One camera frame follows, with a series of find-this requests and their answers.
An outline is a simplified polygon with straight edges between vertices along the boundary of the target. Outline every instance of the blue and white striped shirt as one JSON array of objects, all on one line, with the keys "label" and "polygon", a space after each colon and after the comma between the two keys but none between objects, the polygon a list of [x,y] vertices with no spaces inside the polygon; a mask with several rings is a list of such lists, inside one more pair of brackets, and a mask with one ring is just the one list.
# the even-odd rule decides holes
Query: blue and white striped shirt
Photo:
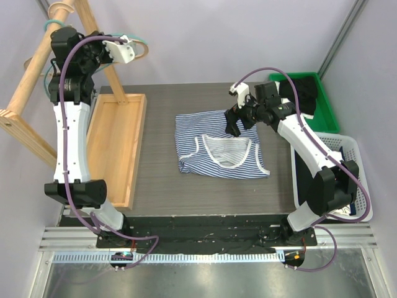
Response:
[{"label": "blue and white striped shirt", "polygon": [[224,111],[201,112],[176,116],[175,141],[182,173],[205,176],[252,179],[267,177],[263,166],[259,137],[254,126],[241,136],[225,133]]}]

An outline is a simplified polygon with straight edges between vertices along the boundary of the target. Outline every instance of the gray table surface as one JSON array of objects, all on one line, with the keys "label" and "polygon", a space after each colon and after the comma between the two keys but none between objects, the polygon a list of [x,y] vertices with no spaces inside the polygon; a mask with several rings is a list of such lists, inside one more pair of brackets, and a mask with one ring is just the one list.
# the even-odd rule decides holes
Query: gray table surface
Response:
[{"label": "gray table surface", "polygon": [[[263,179],[235,180],[182,174],[175,148],[175,116],[225,110],[235,104],[231,83],[125,86],[145,93],[145,129],[133,210],[127,215],[281,214],[293,205],[290,145],[264,124],[257,126]],[[103,87],[102,93],[110,93]]]}]

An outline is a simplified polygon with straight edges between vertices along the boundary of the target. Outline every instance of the white wall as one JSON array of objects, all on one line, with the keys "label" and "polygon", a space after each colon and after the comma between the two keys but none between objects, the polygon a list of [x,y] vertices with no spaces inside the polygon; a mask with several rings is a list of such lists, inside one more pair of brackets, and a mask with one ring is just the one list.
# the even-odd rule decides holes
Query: white wall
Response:
[{"label": "white wall", "polygon": [[237,81],[262,66],[318,71],[353,2],[95,0],[91,6],[105,33],[133,33],[149,43],[145,59],[117,66],[123,84],[172,84]]},{"label": "white wall", "polygon": [[397,276],[397,2],[368,1],[324,77],[342,134],[364,159],[373,204],[371,226]]},{"label": "white wall", "polygon": [[[35,1],[23,0],[4,2],[0,20],[0,109],[5,109],[24,72],[23,62],[43,35],[45,18]],[[55,117],[41,80],[23,117],[55,146]],[[43,193],[53,170],[3,129],[0,165],[1,297],[27,297],[43,229],[56,224],[61,206]]]}]

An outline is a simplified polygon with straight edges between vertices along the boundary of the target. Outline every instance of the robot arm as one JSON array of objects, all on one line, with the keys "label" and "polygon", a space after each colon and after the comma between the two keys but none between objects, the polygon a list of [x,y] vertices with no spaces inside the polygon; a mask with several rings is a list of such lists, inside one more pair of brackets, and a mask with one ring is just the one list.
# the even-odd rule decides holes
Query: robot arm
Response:
[{"label": "robot arm", "polygon": [[234,90],[231,95],[237,95],[239,102],[225,112],[226,133],[239,136],[240,131],[236,125],[239,119],[245,129],[250,129],[257,122],[266,123],[292,145],[306,163],[313,178],[305,203],[289,214],[281,224],[284,238],[293,238],[311,227],[323,215],[355,201],[357,185],[328,157],[340,161],[355,177],[359,175],[357,164],[354,161],[343,161],[341,153],[331,151],[307,126],[304,118],[301,118],[309,133],[328,153],[324,156],[301,128],[295,105],[292,102],[282,104],[274,82],[255,86],[256,98],[250,94],[245,84]]},{"label": "robot arm", "polygon": [[[103,35],[93,32],[90,36]],[[51,47],[55,54],[54,61],[59,69],[65,63],[66,57],[74,46],[86,38],[74,28],[65,27],[51,35]],[[65,176],[63,172],[63,158],[68,158],[68,182],[72,200],[77,209],[86,214],[95,214],[101,222],[114,230],[130,236],[130,225],[127,218],[117,211],[107,199],[106,183],[103,179],[92,180],[87,162],[86,133],[91,99],[94,94],[92,75],[103,63],[128,63],[135,58],[135,46],[126,35],[121,36],[125,43],[118,44],[110,41],[93,41],[80,48],[73,56],[66,72],[65,79],[65,112],[68,123],[68,142],[63,141],[63,118],[59,98],[60,74],[54,74],[50,85],[50,100],[54,104],[56,127],[58,135],[58,156],[54,181],[45,185],[45,194],[62,204],[68,204],[65,190]],[[107,229],[101,227],[102,238],[110,241],[120,239]]]}]

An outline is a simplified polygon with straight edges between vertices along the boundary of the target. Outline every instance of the white basket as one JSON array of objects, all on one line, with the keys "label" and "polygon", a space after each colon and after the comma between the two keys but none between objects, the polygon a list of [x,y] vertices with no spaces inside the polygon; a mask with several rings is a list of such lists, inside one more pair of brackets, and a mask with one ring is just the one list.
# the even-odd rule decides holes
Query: white basket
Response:
[{"label": "white basket", "polygon": [[[324,132],[316,132],[316,135],[324,142],[324,144],[331,149],[332,151],[339,151],[340,147],[343,147],[343,154],[346,161],[354,160],[359,166],[359,181],[367,191],[368,195],[368,184],[365,179],[364,166],[362,164],[360,150],[357,142],[350,137],[345,135],[337,135],[333,133],[324,133]],[[298,188],[297,188],[297,171],[295,168],[295,151],[293,147],[291,147],[291,162],[292,162],[292,184],[293,184],[293,201],[295,203],[295,207],[299,207],[298,200]],[[365,202],[364,195],[362,191],[357,188],[357,197],[355,200],[355,210],[356,215],[342,215],[337,214],[337,216],[342,217],[344,219],[357,219],[361,215],[364,214],[365,208],[367,204]],[[370,207],[370,212],[367,217],[363,220],[365,222],[369,221],[372,218],[372,204]]]}]

